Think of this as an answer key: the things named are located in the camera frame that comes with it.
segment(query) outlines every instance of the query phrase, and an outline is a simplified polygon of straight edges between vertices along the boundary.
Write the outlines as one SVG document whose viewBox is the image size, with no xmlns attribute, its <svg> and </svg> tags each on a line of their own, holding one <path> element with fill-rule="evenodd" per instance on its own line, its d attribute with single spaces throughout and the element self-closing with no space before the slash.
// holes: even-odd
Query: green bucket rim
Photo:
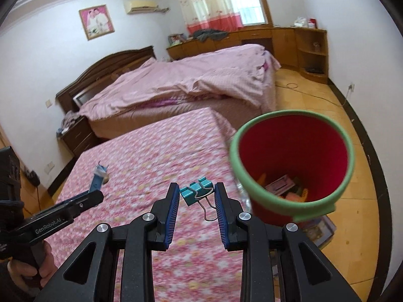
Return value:
<svg viewBox="0 0 403 302">
<path fill-rule="evenodd" d="M 304 203 L 288 201 L 279 198 L 272 193 L 267 192 L 248 174 L 239 156 L 239 149 L 238 149 L 239 143 L 243 135 L 252 126 L 267 119 L 281 116 L 296 116 L 296 115 L 314 117 L 319 120 L 325 121 L 339 133 L 347 149 L 348 164 L 347 164 L 347 171 L 343 178 L 343 181 L 333 193 L 329 194 L 327 197 L 320 199 L 318 201 L 311 201 Z M 229 157 L 235 176 L 238 178 L 242 186 L 246 189 L 246 191 L 254 201 L 256 201 L 261 206 L 272 212 L 292 216 L 295 222 L 306 221 L 335 211 L 336 207 L 334 204 L 341 197 L 347 185 L 349 184 L 355 164 L 353 143 L 351 142 L 351 139 L 344 130 L 344 128 L 342 128 L 338 123 L 336 123 L 334 120 L 330 119 L 325 115 L 307 110 L 274 111 L 250 120 L 245 125 L 243 125 L 234 135 L 234 138 L 230 145 Z"/>
</svg>

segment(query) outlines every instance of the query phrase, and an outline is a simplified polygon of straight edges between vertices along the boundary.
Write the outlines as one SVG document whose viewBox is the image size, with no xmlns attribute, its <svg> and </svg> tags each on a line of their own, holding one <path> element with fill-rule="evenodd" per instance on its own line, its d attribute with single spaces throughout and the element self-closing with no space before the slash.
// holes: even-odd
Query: dark clothing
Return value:
<svg viewBox="0 0 403 302">
<path fill-rule="evenodd" d="M 0 301 L 1 302 L 32 302 L 33 297 L 18 288 L 7 270 L 7 262 L 0 263 Z"/>
<path fill-rule="evenodd" d="M 223 32 L 218 29 L 200 29 L 193 33 L 193 38 L 204 42 L 207 38 L 211 38 L 213 41 L 220 41 L 228 36 L 228 32 Z"/>
</svg>

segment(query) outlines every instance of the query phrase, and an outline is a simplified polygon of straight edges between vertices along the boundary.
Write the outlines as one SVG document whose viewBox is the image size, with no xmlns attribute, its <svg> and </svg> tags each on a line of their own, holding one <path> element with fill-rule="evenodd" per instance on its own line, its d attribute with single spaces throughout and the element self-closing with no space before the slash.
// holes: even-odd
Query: sleeve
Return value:
<svg viewBox="0 0 403 302">
<path fill-rule="evenodd" d="M 0 263 L 0 301 L 1 302 L 32 302 L 33 297 L 18 288 L 7 270 L 8 262 Z"/>
</svg>

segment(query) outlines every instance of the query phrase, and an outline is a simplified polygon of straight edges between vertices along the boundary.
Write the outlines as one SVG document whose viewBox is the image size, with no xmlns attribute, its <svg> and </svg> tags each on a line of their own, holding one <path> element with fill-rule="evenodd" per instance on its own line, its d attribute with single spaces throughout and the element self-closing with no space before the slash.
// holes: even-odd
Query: triangular cutout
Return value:
<svg viewBox="0 0 403 302">
<path fill-rule="evenodd" d="M 331 279 L 330 271 L 312 252 L 305 243 L 299 243 L 302 261 L 304 262 L 305 272 L 308 277 L 309 284 L 316 285 L 329 281 Z"/>
<path fill-rule="evenodd" d="M 91 242 L 85 247 L 85 249 L 75 259 L 74 263 L 72 263 L 63 274 L 65 280 L 81 285 L 84 285 L 87 282 L 89 268 L 91 266 L 96 246 L 97 244 L 95 242 Z"/>
</svg>

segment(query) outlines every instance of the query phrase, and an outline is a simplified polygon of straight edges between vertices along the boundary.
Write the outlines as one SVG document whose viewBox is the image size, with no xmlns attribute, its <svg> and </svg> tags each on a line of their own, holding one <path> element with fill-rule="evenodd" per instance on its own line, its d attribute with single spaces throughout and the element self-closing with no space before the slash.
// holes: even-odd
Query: human hand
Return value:
<svg viewBox="0 0 403 302">
<path fill-rule="evenodd" d="M 53 274 L 57 271 L 57 267 L 54 264 L 54 257 L 52 254 L 52 247 L 48 242 L 44 241 L 44 249 L 45 249 L 45 260 L 42 263 L 41 267 L 39 268 L 39 275 L 42 277 L 41 279 L 41 286 L 44 287 L 49 279 L 53 276 Z M 11 260 L 7 265 L 7 269 L 9 271 L 10 277 L 20 289 L 24 292 L 29 291 L 28 285 L 25 283 L 22 276 L 26 277 L 33 277 L 35 276 L 38 271 L 35 267 L 18 261 L 18 260 Z"/>
</svg>

